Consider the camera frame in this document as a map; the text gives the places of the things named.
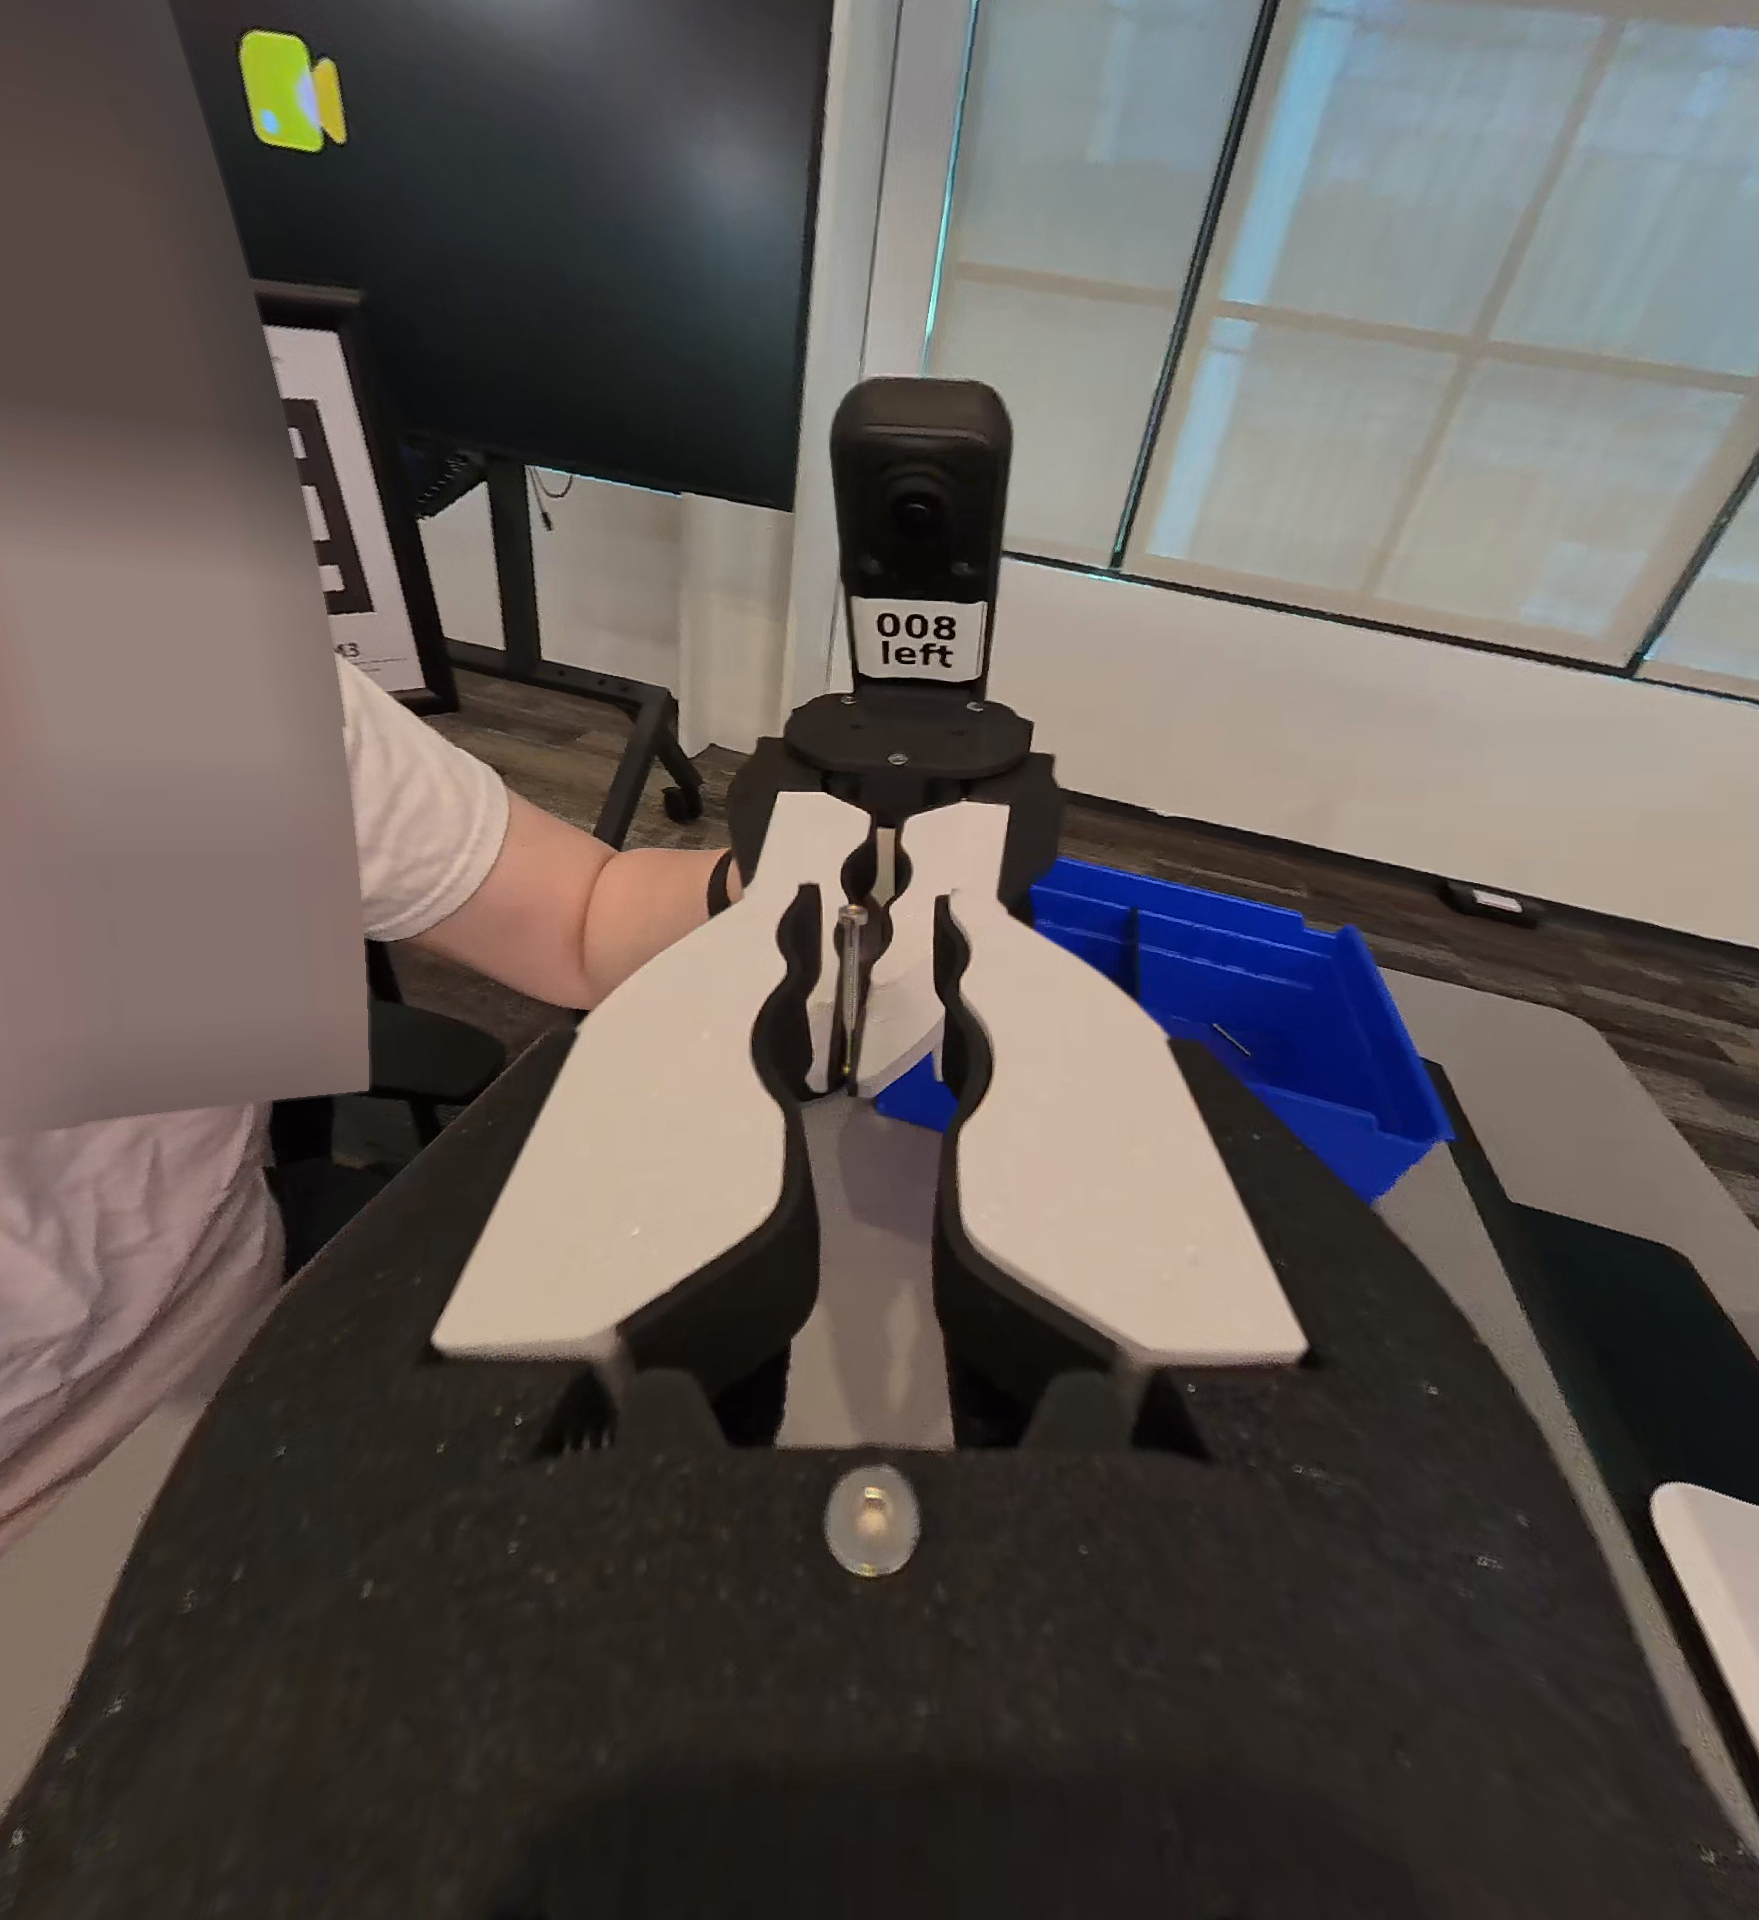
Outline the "blue plastic bin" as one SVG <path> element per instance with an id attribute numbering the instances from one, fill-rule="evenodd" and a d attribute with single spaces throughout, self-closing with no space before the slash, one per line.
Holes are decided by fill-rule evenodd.
<path id="1" fill-rule="evenodd" d="M 1451 1139 L 1409 1032 L 1353 926 L 1059 857 L 1031 885 L 1033 928 L 1116 985 L 1121 912 L 1139 906 L 1139 1008 L 1223 1063 L 1360 1200 Z M 1216 1020 L 1253 1047 L 1217 1037 Z"/>

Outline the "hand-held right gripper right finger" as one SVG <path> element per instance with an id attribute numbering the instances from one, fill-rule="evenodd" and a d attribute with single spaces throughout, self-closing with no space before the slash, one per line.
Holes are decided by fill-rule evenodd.
<path id="1" fill-rule="evenodd" d="M 1161 1026 L 994 892 L 941 896 L 931 953 L 947 1361 L 1022 1408 L 1076 1370 L 1298 1365 L 1298 1312 Z"/>

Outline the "person's left forearm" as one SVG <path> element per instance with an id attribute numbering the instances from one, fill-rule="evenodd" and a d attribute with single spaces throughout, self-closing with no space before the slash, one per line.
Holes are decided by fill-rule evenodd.
<path id="1" fill-rule="evenodd" d="M 512 992 L 589 1010 L 740 898 L 726 853 L 612 849 L 501 785 L 360 828 L 363 926 Z"/>

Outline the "black office chair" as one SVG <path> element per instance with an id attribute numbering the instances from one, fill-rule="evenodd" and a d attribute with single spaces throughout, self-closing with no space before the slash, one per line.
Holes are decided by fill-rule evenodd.
<path id="1" fill-rule="evenodd" d="M 369 1082 L 360 1094 L 401 1106 L 410 1116 L 412 1145 L 422 1147 L 440 1133 L 442 1108 L 459 1110 L 497 1081 L 506 1047 L 465 1020 L 408 1004 L 385 943 L 365 939 L 363 965 Z M 338 1161 L 338 1098 L 307 1094 L 267 1108 L 265 1186 L 281 1220 L 285 1280 L 403 1169 L 399 1161 Z"/>

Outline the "person's white shirt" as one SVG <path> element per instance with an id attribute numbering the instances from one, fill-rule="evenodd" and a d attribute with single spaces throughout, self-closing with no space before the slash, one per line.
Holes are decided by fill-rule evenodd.
<path id="1" fill-rule="evenodd" d="M 499 773 L 338 659 L 363 934 L 465 904 L 506 836 Z M 0 1555 L 283 1274 L 265 1106 L 0 1137 Z"/>

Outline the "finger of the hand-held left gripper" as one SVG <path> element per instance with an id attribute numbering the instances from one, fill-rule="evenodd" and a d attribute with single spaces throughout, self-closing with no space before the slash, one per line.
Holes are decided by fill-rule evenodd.
<path id="1" fill-rule="evenodd" d="M 884 939 L 867 971 L 851 1069 L 857 1094 L 884 1090 L 939 1041 L 933 908 L 951 890 L 994 892 L 1008 816 L 1000 802 L 947 802 L 912 814 L 894 830 Z"/>
<path id="2" fill-rule="evenodd" d="M 800 887 L 812 885 L 818 890 L 814 914 L 818 957 L 812 969 L 800 975 L 812 1045 L 812 1061 L 804 1073 L 808 1094 L 836 1088 L 830 1084 L 836 914 L 845 900 L 863 900 L 871 924 L 875 875 L 875 826 L 865 808 L 822 791 L 788 789 L 777 794 L 755 867 L 749 881 L 741 883 L 741 900 L 779 916 Z"/>

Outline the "black wall screen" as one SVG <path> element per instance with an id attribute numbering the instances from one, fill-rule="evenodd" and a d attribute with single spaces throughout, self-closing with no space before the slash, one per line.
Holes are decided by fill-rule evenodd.
<path id="1" fill-rule="evenodd" d="M 171 3 L 254 279 L 407 432 L 788 510 L 826 1 Z"/>

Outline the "framed marker sign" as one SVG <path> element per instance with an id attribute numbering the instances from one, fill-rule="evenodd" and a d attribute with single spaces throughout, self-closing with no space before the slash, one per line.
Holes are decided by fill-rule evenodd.
<path id="1" fill-rule="evenodd" d="M 371 375 L 361 299 L 254 279 L 336 655 L 420 714 L 457 708 L 397 434 Z"/>

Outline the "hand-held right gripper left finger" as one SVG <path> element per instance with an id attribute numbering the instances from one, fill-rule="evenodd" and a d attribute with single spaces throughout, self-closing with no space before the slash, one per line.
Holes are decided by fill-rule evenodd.
<path id="1" fill-rule="evenodd" d="M 446 1361 L 626 1363 L 710 1394 L 818 1294 L 796 1112 L 820 892 L 741 900 L 581 1022 L 432 1329 Z"/>

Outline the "large grid window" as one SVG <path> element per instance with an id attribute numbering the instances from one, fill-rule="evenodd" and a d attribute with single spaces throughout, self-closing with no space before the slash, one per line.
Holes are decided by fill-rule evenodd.
<path id="1" fill-rule="evenodd" d="M 1016 555 L 1759 704 L 1759 3 L 969 3 Z"/>

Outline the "black screen stand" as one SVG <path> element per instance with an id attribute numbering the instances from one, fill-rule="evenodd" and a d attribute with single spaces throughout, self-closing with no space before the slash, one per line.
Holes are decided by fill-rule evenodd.
<path id="1" fill-rule="evenodd" d="M 626 718 L 604 842 L 626 840 L 651 773 L 667 820 L 698 820 L 675 687 L 679 497 L 418 438 L 401 465 L 452 663 Z"/>

